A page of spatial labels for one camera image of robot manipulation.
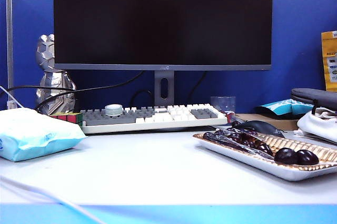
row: white tray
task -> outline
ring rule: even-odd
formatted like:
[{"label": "white tray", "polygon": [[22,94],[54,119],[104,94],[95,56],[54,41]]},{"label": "white tray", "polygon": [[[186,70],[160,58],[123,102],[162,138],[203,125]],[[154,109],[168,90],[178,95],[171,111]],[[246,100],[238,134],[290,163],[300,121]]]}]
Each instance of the white tray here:
[{"label": "white tray", "polygon": [[308,144],[305,142],[289,140],[281,137],[259,134],[265,143],[267,143],[275,153],[281,148],[291,148],[295,151],[307,149],[314,152],[320,162],[317,165],[302,166],[302,165],[280,165],[273,160],[268,160],[263,157],[252,155],[241,150],[223,146],[209,140],[203,139],[203,134],[196,134],[194,137],[199,139],[200,144],[212,151],[218,152],[225,156],[231,157],[255,168],[264,170],[277,177],[289,181],[299,181],[307,178],[320,176],[337,172],[337,150],[326,148],[318,145]]}]

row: mechanical keyboard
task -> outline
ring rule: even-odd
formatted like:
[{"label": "mechanical keyboard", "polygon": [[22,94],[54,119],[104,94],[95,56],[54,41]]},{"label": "mechanical keyboard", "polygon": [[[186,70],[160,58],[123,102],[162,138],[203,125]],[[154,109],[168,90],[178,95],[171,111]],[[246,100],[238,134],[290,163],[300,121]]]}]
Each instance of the mechanical keyboard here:
[{"label": "mechanical keyboard", "polygon": [[104,109],[81,110],[85,134],[120,131],[172,129],[227,123],[226,116],[210,104],[123,108],[119,116],[107,116]]}]

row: cubicle wall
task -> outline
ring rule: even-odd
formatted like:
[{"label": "cubicle wall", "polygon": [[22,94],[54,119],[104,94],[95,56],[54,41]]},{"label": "cubicle wall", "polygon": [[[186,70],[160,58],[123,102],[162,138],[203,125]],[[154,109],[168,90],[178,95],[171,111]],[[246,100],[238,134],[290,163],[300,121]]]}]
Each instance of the cubicle wall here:
[{"label": "cubicle wall", "polygon": [[[6,0],[0,0],[0,85],[7,88],[7,25]],[[7,98],[0,96],[0,110],[6,108]]]},{"label": "cubicle wall", "polygon": [[[210,96],[233,95],[237,97],[237,112],[251,113],[258,105],[290,98],[292,88],[324,89],[320,37],[321,32],[337,29],[336,13],[337,0],[273,0],[272,69],[208,72],[191,102],[207,103]],[[43,72],[35,62],[36,42],[40,35],[52,32],[53,0],[13,0],[14,85],[39,83]],[[117,84],[137,73],[70,71],[79,89]],[[187,103],[190,90],[201,76],[202,72],[176,72],[176,104]],[[153,92],[153,72],[145,72],[126,86],[77,97],[82,108],[101,108],[111,103],[129,106],[133,94],[142,89]],[[35,91],[18,90],[15,95],[25,106],[34,107]],[[139,94],[133,105],[151,105],[150,96]]]}]

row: robot figurine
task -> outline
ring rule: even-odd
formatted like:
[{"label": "robot figurine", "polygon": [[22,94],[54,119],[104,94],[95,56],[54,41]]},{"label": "robot figurine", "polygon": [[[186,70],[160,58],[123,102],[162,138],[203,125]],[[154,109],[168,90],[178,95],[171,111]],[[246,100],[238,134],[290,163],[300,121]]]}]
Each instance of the robot figurine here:
[{"label": "robot figurine", "polygon": [[[44,76],[40,82],[40,86],[46,87],[62,87],[76,90],[74,82],[69,78],[69,75],[64,70],[57,70],[54,68],[55,64],[54,53],[54,34],[49,36],[42,35],[37,43],[36,61],[41,69],[44,71]],[[37,103],[55,96],[60,93],[66,92],[65,90],[50,90],[38,89],[36,92]],[[57,112],[67,112],[74,109],[75,97],[74,94],[59,96],[51,100],[47,104],[40,107],[42,114],[51,115]]]}]

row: monitor logo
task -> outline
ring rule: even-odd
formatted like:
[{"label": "monitor logo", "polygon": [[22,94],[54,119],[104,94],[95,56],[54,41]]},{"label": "monitor logo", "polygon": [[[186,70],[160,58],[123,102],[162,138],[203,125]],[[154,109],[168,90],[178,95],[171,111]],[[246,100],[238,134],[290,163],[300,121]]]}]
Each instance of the monitor logo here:
[{"label": "monitor logo", "polygon": [[170,69],[169,65],[160,67],[160,70],[169,70],[169,69]]}]

